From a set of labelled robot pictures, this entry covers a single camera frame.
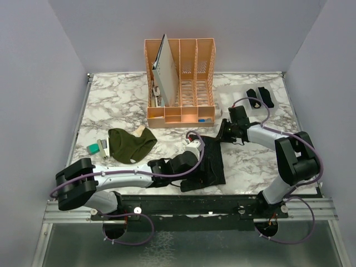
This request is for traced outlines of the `black patterned boxer underwear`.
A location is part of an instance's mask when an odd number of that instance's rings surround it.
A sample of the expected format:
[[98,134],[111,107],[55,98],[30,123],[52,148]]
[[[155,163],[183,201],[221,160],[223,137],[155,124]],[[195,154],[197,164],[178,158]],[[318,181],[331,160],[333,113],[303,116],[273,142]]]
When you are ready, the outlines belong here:
[[182,180],[181,192],[226,184],[220,142],[215,141],[213,137],[202,136],[201,138],[205,143],[202,162],[187,179]]

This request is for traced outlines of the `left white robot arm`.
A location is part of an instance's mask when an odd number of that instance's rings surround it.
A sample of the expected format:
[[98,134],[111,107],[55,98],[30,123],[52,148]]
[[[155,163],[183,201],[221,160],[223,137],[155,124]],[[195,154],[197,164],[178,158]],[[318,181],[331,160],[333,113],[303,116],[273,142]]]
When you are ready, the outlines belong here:
[[85,206],[118,219],[123,206],[116,189],[160,188],[186,180],[197,173],[203,157],[204,150],[186,150],[169,160],[152,160],[131,168],[95,166],[90,158],[83,158],[57,173],[50,196],[58,200],[61,211]]

